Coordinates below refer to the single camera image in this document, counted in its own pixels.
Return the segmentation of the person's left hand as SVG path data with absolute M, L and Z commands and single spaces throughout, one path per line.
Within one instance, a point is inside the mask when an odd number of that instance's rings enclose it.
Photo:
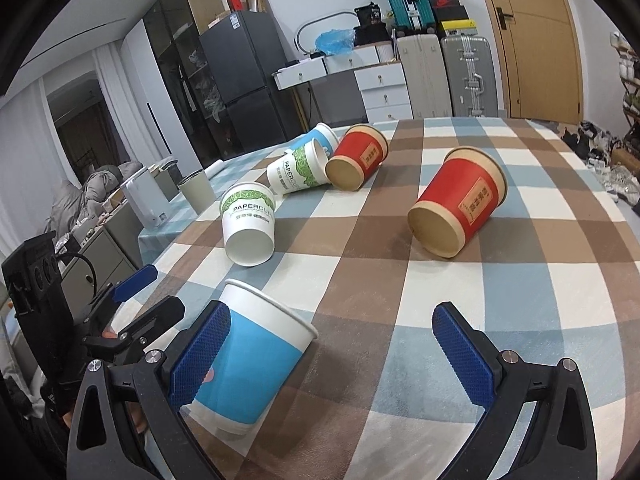
M 117 338 L 117 334 L 114 332 L 114 330 L 111 329 L 111 327 L 107 327 L 103 331 L 102 336 L 105 338 L 111 338 L 111 339 Z M 127 407 L 128 415 L 132 423 L 134 424 L 134 428 L 136 428 L 136 433 L 143 434 L 145 430 L 148 429 L 148 422 L 146 421 L 146 418 L 142 413 L 141 406 L 136 402 L 127 401 L 126 407 Z M 69 411 L 66 414 L 64 414 L 62 417 L 63 422 L 68 429 L 72 428 L 73 414 L 74 414 L 73 411 Z

